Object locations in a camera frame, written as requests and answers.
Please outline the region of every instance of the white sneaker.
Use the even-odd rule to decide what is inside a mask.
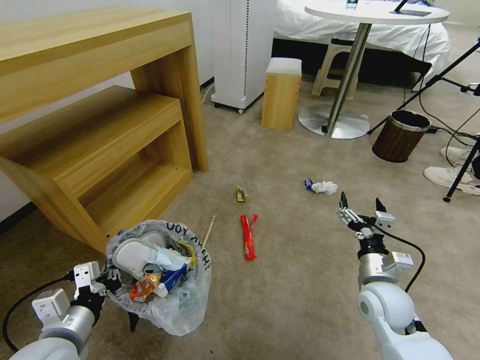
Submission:
[[[435,184],[449,188],[457,178],[460,170],[460,167],[431,166],[423,171],[423,175]],[[464,193],[480,196],[480,179],[474,177],[470,171],[466,171],[456,188]]]
[[[440,155],[442,155],[445,159],[447,158],[446,155],[448,155],[448,159],[451,161],[453,166],[462,166],[467,160],[467,157],[470,154],[471,149],[465,149],[465,148],[458,148],[458,147],[444,147],[442,150],[440,150]]]

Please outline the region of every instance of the electrical cable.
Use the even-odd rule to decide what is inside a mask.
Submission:
[[[417,51],[418,51],[418,49],[420,48],[420,45],[422,44],[422,40],[424,39],[424,36],[425,36],[425,34],[427,33],[428,30],[429,30],[429,27],[427,27],[427,28],[425,29],[425,31],[423,32],[423,34],[421,35],[420,41],[418,42],[418,45],[416,46],[416,49],[415,49],[415,52],[413,53],[412,58],[415,59],[415,56],[417,55]],[[429,39],[428,39],[428,37],[427,37],[427,39],[426,39],[426,41],[425,41],[425,46],[427,46],[428,40],[429,40]],[[406,97],[407,97],[407,88],[405,87],[405,85],[403,85],[403,103],[405,103]]]
[[[420,248],[420,246],[414,244],[413,242],[410,242],[410,241],[407,241],[407,240],[404,240],[402,239],[401,237],[398,237],[398,236],[395,236],[385,230],[383,230],[380,226],[377,226],[375,224],[372,224],[374,228],[376,228],[377,230],[379,230],[381,233],[384,233],[385,235],[387,235],[388,237],[392,238],[392,239],[395,239],[401,243],[404,243],[404,244],[407,244],[415,249],[418,250],[418,252],[421,254],[421,262],[420,262],[420,266],[418,267],[418,269],[416,270],[416,273],[415,275],[413,275],[413,277],[411,278],[410,282],[408,283],[408,285],[406,286],[405,288],[405,292],[408,293],[410,288],[412,287],[412,285],[414,284],[415,280],[419,277],[420,275],[420,272],[422,271],[422,269],[424,268],[424,265],[425,265],[425,261],[427,260],[427,256],[425,255],[424,251]]]
[[[215,86],[215,83],[213,83],[212,85],[210,85],[210,86],[208,87],[208,89],[205,91],[205,95],[203,96],[203,99],[201,100],[201,103],[202,103],[202,104],[204,103],[205,99],[207,98],[207,94],[209,93],[210,89],[211,89],[212,87],[214,87],[214,86]]]
[[[22,296],[19,300],[17,300],[12,307],[7,311],[5,318],[3,319],[3,325],[2,325],[2,335],[3,335],[3,340],[5,340],[5,343],[8,345],[8,347],[16,353],[19,348],[10,340],[9,338],[9,320],[10,316],[12,316],[12,313],[15,311],[15,309],[23,303],[26,299],[31,297],[32,295],[35,295],[36,293],[42,291],[45,288],[48,288],[49,286],[52,286],[56,283],[62,282],[62,281],[72,281],[74,279],[74,271],[70,270],[67,272],[64,276],[59,277],[58,279],[52,280],[47,282],[46,284],[43,284],[42,286],[37,287],[35,290],[30,291],[28,294]]]
[[[450,135],[453,136],[453,138],[454,138],[455,140],[457,140],[460,144],[462,144],[462,145],[464,145],[464,146],[468,146],[468,147],[471,147],[471,146],[472,146],[472,145],[469,144],[469,143],[463,142],[462,140],[460,140],[460,139],[456,136],[456,135],[458,135],[458,136],[460,136],[460,137],[466,137],[466,138],[471,139],[471,135],[470,135],[470,134],[467,134],[467,133],[465,133],[465,132],[457,132],[457,133],[455,134],[455,132],[451,132],[450,130],[448,130],[448,129],[444,128],[444,127],[440,127],[440,126],[436,126],[436,128],[437,128],[438,130],[442,130],[442,131],[450,134]]]
[[[454,167],[455,165],[452,164],[452,162],[451,162],[450,159],[449,159],[449,155],[448,155],[448,150],[449,150],[450,143],[452,142],[452,139],[455,137],[455,134],[456,134],[461,128],[463,128],[466,123],[468,123],[470,120],[472,120],[472,119],[475,117],[475,115],[477,115],[479,112],[480,112],[480,107],[478,108],[477,111],[475,111],[467,120],[465,120],[465,121],[453,132],[452,136],[450,137],[450,140],[448,140],[448,142],[447,142],[447,144],[446,144],[445,158],[446,158],[446,160],[448,161],[448,163],[449,163],[452,167]]]
[[[425,62],[425,54],[426,54],[426,52],[427,52],[427,43],[428,43],[429,37],[430,37],[431,24],[428,25],[428,29],[427,29],[427,30],[428,30],[428,32],[427,32],[427,34],[426,34],[425,46],[423,47],[423,54],[422,54],[422,58],[421,58],[421,61],[422,61],[422,62]],[[424,86],[424,79],[425,79],[425,75],[423,75],[422,78],[421,78],[420,89],[422,89],[423,86]],[[425,114],[427,114],[427,115],[430,116],[431,118],[434,118],[434,119],[437,120],[440,124],[442,124],[442,125],[445,126],[447,129],[449,129],[449,130],[450,130],[450,132],[449,132],[450,135],[452,135],[453,137],[455,137],[455,134],[457,134],[458,131],[456,131],[453,127],[451,127],[450,125],[448,125],[447,123],[445,123],[444,121],[442,121],[439,117],[433,115],[432,113],[428,112],[427,109],[425,109],[424,103],[422,102],[422,93],[420,93],[420,94],[418,95],[418,102],[420,103],[420,107],[421,107],[421,109],[423,110],[423,112],[424,112]],[[470,139],[472,139],[472,140],[475,140],[475,139],[476,139],[476,137],[475,137],[474,135],[466,134],[466,133],[462,133],[462,134],[463,134],[463,135],[461,135],[461,136],[465,136],[465,137],[470,138]],[[469,146],[469,144],[467,144],[467,143],[465,143],[465,142],[463,142],[463,141],[460,141],[458,138],[455,137],[455,139],[456,139],[459,143],[461,143],[461,144],[463,144],[463,145],[465,145],[465,146]]]

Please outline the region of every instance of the trash bag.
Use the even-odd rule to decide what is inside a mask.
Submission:
[[[148,232],[161,233],[169,248],[178,248],[179,245],[176,243],[179,240],[192,245],[197,256],[195,267],[187,272],[186,280],[166,297],[154,296],[147,303],[134,302],[130,299],[130,289],[137,280],[129,273],[120,271],[122,287],[115,293],[111,293],[109,298],[126,311],[137,314],[141,319],[149,320],[171,335],[186,335],[194,331],[204,320],[212,277],[209,254],[188,227],[179,222],[163,220],[146,220],[139,223],[108,242],[106,269],[109,272],[118,271],[112,262],[112,256],[121,243]]]

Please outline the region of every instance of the white wall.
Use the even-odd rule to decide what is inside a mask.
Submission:
[[[214,76],[210,0],[0,0],[0,24],[111,5],[190,11],[200,84]],[[112,85],[134,87],[130,73],[124,73],[2,124],[0,125],[0,134]],[[0,199],[0,221],[29,202],[29,199],[1,171]]]
[[[435,6],[450,12],[447,23],[480,26],[480,0],[435,0]]]

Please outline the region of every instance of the round table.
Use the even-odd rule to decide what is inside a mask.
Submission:
[[[372,24],[417,25],[445,21],[450,13],[438,7],[406,4],[402,10],[428,12],[424,16],[393,12],[397,2],[362,1],[355,10],[346,9],[346,0],[315,0],[307,3],[305,11],[311,15],[332,20],[359,23],[355,40],[351,47],[348,62],[340,81],[338,94],[333,106],[313,105],[298,114],[298,121],[308,130],[334,139],[355,139],[365,135],[370,129],[367,116],[350,110],[341,113],[352,81],[352,75],[360,66]]]

